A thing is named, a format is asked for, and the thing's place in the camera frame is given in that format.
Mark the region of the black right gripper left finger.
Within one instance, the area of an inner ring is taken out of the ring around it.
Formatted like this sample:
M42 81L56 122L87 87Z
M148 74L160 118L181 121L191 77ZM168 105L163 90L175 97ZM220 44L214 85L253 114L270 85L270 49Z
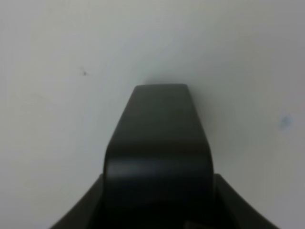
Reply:
M102 192L103 174L98 177L80 201L51 229L89 229L93 222L93 215L99 208Z

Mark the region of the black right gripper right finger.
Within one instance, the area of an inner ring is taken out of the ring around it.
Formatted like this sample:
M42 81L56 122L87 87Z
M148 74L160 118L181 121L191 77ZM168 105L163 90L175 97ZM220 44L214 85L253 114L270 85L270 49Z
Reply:
M219 174L215 179L216 229L276 229L277 226L249 205Z

